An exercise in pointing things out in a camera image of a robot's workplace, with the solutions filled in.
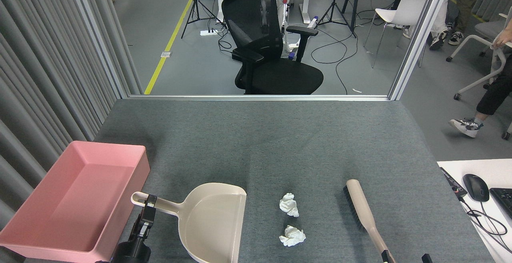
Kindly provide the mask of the person's right hand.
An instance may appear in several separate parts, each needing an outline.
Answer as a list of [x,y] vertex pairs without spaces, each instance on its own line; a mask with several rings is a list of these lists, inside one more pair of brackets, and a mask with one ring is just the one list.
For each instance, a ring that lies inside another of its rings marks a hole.
[[498,49],[505,46],[506,43],[511,42],[512,40],[512,30],[505,28],[499,35],[494,39],[492,43],[492,49]]

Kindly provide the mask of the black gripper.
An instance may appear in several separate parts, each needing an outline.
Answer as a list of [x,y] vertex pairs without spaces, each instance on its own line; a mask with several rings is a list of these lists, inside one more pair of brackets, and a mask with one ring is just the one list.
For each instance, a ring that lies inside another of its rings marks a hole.
[[112,263],[148,263],[151,249],[144,244],[155,219],[157,196],[149,195],[130,232],[129,241],[119,243],[113,253]]

